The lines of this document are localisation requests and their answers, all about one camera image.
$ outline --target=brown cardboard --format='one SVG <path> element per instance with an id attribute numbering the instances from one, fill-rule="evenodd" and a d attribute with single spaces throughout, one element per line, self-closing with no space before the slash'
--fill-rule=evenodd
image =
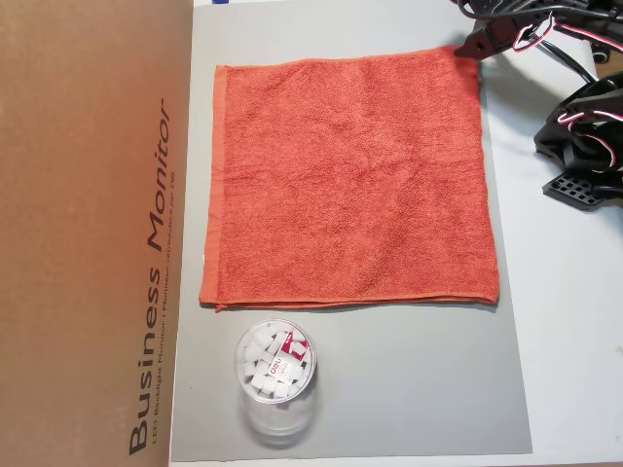
<path id="1" fill-rule="evenodd" d="M 0 465 L 168 463 L 192 13 L 0 7 Z"/>

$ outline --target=towel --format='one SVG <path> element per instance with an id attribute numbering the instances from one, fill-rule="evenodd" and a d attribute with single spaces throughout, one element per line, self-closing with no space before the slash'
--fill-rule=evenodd
<path id="1" fill-rule="evenodd" d="M 218 66 L 200 302 L 496 302 L 476 65 Z"/>

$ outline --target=pink cable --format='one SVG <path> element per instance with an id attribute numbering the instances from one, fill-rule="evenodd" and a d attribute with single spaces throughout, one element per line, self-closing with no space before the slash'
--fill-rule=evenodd
<path id="1" fill-rule="evenodd" d="M 593 138 L 596 141 L 599 141 L 600 143 L 602 143 L 602 145 L 610 153 L 610 165 L 609 165 L 609 167 L 613 167 L 614 166 L 614 164 L 616 163 L 616 157 L 614 156 L 614 150 L 605 141 L 603 141 L 601 138 L 598 138 L 597 136 L 595 136 L 593 134 L 578 133 L 577 135 L 578 136 L 582 136 L 582 137 L 586 137 L 586 138 Z"/>
<path id="2" fill-rule="evenodd" d="M 573 114 L 571 116 L 567 116 L 567 112 L 565 112 L 563 115 L 561 115 L 557 122 L 561 125 L 563 124 L 568 124 L 569 122 L 573 122 L 577 119 L 581 119 L 582 117 L 584 117 L 584 112 L 578 112 L 577 114 Z"/>
<path id="3" fill-rule="evenodd" d="M 608 44 L 609 46 L 615 48 L 619 52 L 623 52 L 623 45 L 619 44 L 618 42 L 614 42 L 614 41 L 608 39 L 607 37 L 600 36 L 599 34 L 595 34 L 593 32 L 587 31 L 585 29 L 581 29 L 579 27 L 569 26 L 568 24 L 564 24 L 564 23 L 561 23 L 561 22 L 556 22 L 555 20 L 553 22 L 558 24 L 560 27 L 562 27 L 562 28 L 564 28 L 564 29 L 566 29 L 568 31 L 575 32 L 577 34 L 581 34 L 581 35 L 586 36 L 586 37 L 590 37 L 591 39 L 596 40 L 598 42 L 602 42 L 604 44 Z"/>
<path id="4" fill-rule="evenodd" d="M 619 122 L 623 122 L 623 115 L 610 114 L 609 112 L 604 112 L 603 110 L 594 110 L 593 113 L 597 115 L 603 115 L 605 117 L 610 117 L 611 119 L 618 120 Z"/>
<path id="5" fill-rule="evenodd" d="M 543 34 L 540 35 L 540 37 L 538 39 L 536 39 L 533 42 L 528 41 L 528 43 L 522 47 L 519 47 L 519 41 L 521 40 L 521 38 L 523 37 L 524 33 L 530 29 L 531 27 L 534 27 L 534 24 L 529 24 L 526 27 L 523 27 L 519 33 L 517 34 L 517 37 L 515 37 L 515 41 L 513 42 L 513 51 L 515 52 L 523 52 L 526 51 L 527 49 L 534 47 L 538 44 L 541 43 L 541 41 L 543 39 L 545 39 L 545 36 L 547 34 L 549 34 L 552 30 L 552 28 L 554 27 L 554 24 L 556 24 L 556 20 L 554 19 L 554 17 L 550 14 L 549 16 L 549 26 L 547 26 L 547 29 L 545 29 L 545 31 L 543 32 Z"/>

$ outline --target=gray surface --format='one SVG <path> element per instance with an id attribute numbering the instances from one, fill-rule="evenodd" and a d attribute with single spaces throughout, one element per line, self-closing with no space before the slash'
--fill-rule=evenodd
<path id="1" fill-rule="evenodd" d="M 378 305 L 215 314 L 198 305 L 215 64 L 406 52 L 454 42 L 471 28 L 450 2 L 425 4 L 426 16 L 422 5 L 316 0 L 195 9 L 172 460 L 531 451 L 486 135 L 501 280 L 497 307 Z M 316 420 L 308 437 L 290 449 L 260 446 L 238 417 L 234 350 L 248 327 L 269 317 L 296 321 L 318 349 Z"/>

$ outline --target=white eraser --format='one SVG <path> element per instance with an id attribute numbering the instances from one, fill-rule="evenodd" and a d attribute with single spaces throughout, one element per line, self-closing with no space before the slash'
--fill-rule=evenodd
<path id="1" fill-rule="evenodd" d="M 251 385 L 251 381 L 250 381 L 250 382 L 248 382 L 247 384 L 245 384 L 245 386 L 246 386 L 246 390 L 247 390 L 247 391 L 254 392 L 255 394 L 257 394 L 258 392 L 260 392 L 257 388 L 255 388 L 255 387 L 253 387 L 253 386 Z"/>
<path id="2" fill-rule="evenodd" d="M 244 360 L 247 362 L 255 362 L 260 359 L 262 353 L 264 353 L 264 349 L 253 343 L 244 350 Z"/>
<path id="3" fill-rule="evenodd" d="M 246 377 L 252 377 L 253 375 L 255 375 L 255 363 L 246 362 L 242 366 L 242 372 L 244 373 Z"/>
<path id="4" fill-rule="evenodd" d="M 284 323 L 283 321 L 276 321 L 275 323 L 273 323 L 273 326 L 278 328 L 280 331 L 283 331 L 284 333 L 289 333 L 290 331 L 292 331 L 292 326 L 290 326 L 288 323 Z"/>
<path id="5" fill-rule="evenodd" d="M 289 384 L 286 384 L 285 382 L 278 382 L 276 384 L 276 389 L 275 389 L 275 398 L 276 399 L 283 399 L 284 397 L 288 397 L 288 389 L 290 388 Z"/>
<path id="6" fill-rule="evenodd" d="M 273 394 L 276 389 L 277 380 L 276 377 L 267 376 L 264 379 L 264 385 L 262 386 L 262 392 L 267 394 Z"/>
<path id="7" fill-rule="evenodd" d="M 253 344 L 253 337 L 251 335 L 245 335 L 241 340 L 240 344 L 242 347 L 249 347 Z"/>
<path id="8" fill-rule="evenodd" d="M 266 325 L 266 329 L 268 330 L 268 334 L 271 337 L 274 336 L 279 331 L 279 329 L 271 323 Z"/>
<path id="9" fill-rule="evenodd" d="M 275 356 L 268 351 L 262 353 L 262 361 L 268 363 L 269 365 L 273 363 L 274 358 Z"/>
<path id="10" fill-rule="evenodd" d="M 279 346 L 281 345 L 282 342 L 283 341 L 280 341 L 279 339 L 275 338 L 271 346 L 266 351 L 269 352 L 271 355 L 275 355 L 276 352 L 279 350 Z"/>
<path id="11" fill-rule="evenodd" d="M 260 360 L 259 362 L 257 362 L 257 366 L 255 367 L 255 372 L 254 372 L 256 375 L 265 375 L 268 372 L 269 372 L 268 363 L 266 363 L 264 360 Z"/>
<path id="12" fill-rule="evenodd" d="M 273 343 L 273 336 L 270 336 L 269 328 L 260 328 L 253 335 L 253 339 L 265 350 L 271 343 Z"/>
<path id="13" fill-rule="evenodd" d="M 305 337 L 303 336 L 301 331 L 299 331 L 298 329 L 295 329 L 294 331 L 292 331 L 292 341 L 302 342 L 304 340 L 305 340 Z"/>
<path id="14" fill-rule="evenodd" d="M 279 331 L 278 333 L 276 333 L 275 341 L 277 341 L 279 345 L 282 345 L 287 335 L 288 333 L 286 333 L 285 331 Z"/>
<path id="15" fill-rule="evenodd" d="M 256 373 L 253 379 L 251 380 L 251 385 L 255 387 L 256 389 L 262 389 L 265 381 L 266 381 L 266 376 Z"/>
<path id="16" fill-rule="evenodd" d="M 297 355 L 305 355 L 305 352 L 307 351 L 307 348 L 302 345 L 300 342 L 294 342 L 292 345 L 290 345 L 290 353 L 294 352 Z"/>
<path id="17" fill-rule="evenodd" d="M 292 379 L 293 380 L 299 380 L 301 379 L 301 377 L 303 376 L 303 367 L 294 367 L 294 370 L 292 371 Z"/>
<path id="18" fill-rule="evenodd" d="M 288 387 L 288 397 L 293 396 L 301 389 L 299 386 L 295 386 L 294 384 Z"/>

